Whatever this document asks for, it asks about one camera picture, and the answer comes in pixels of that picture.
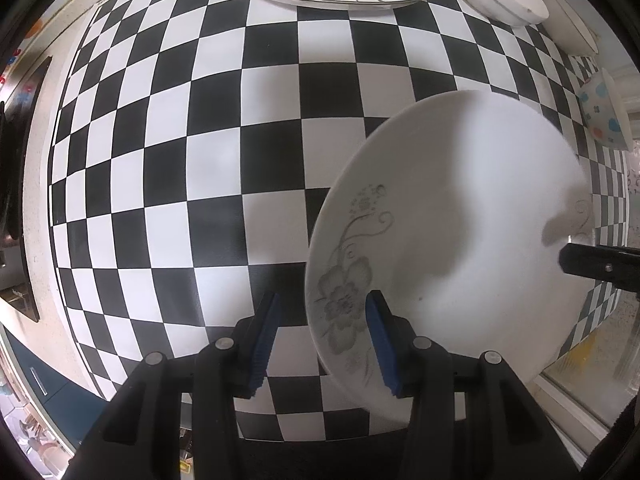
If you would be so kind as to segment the white bowl thin rim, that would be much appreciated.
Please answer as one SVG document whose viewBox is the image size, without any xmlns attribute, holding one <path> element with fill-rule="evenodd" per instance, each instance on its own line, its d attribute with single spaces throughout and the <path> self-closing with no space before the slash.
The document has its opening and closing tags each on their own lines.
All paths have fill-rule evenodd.
<svg viewBox="0 0 640 480">
<path fill-rule="evenodd" d="M 566 54 L 596 56 L 597 40 L 579 14 L 566 0 L 544 0 L 549 17 L 542 23 L 549 37 Z"/>
</svg>

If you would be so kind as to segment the white bowl coloured dots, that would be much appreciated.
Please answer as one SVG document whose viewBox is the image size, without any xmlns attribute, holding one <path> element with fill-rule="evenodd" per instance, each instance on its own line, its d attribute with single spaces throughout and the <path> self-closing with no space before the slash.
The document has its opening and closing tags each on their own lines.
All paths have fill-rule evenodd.
<svg viewBox="0 0 640 480">
<path fill-rule="evenodd" d="M 615 151 L 630 152 L 634 148 L 623 99 L 605 68 L 588 78 L 577 96 L 586 128 L 594 140 Z"/>
</svg>

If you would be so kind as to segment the black white checkered tablecloth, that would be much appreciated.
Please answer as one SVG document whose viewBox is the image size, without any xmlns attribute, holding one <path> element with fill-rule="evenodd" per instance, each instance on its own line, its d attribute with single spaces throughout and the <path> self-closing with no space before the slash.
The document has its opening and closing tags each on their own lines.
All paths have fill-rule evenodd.
<svg viewBox="0 0 640 480">
<path fill-rule="evenodd" d="M 592 140 L 577 101 L 595 68 L 543 27 L 508 27 L 464 0 L 369 15 L 107 0 L 74 47 L 48 175 L 64 316 L 96 398 L 110 400 L 152 351 L 198 352 L 273 290 L 281 327 L 262 388 L 236 402 L 242 434 L 392 430 L 351 404 L 314 353 L 304 272 L 326 193 L 386 118 L 479 88 L 556 125 L 590 175 L 600 240 L 624 244 L 624 159 Z"/>
</svg>

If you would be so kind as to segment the white plate grey flower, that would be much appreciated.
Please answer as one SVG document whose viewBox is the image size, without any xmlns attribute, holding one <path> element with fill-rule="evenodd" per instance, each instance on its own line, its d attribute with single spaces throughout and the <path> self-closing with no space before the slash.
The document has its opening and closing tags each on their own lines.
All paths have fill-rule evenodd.
<svg viewBox="0 0 640 480">
<path fill-rule="evenodd" d="M 494 350 L 530 382 L 592 286 L 562 271 L 560 251 L 592 239 L 588 180 L 548 119 L 487 91 L 417 102 L 364 141 L 314 225 L 305 304 L 320 361 L 357 405 L 408 420 L 371 342 L 377 289 L 418 335 L 471 358 Z"/>
</svg>

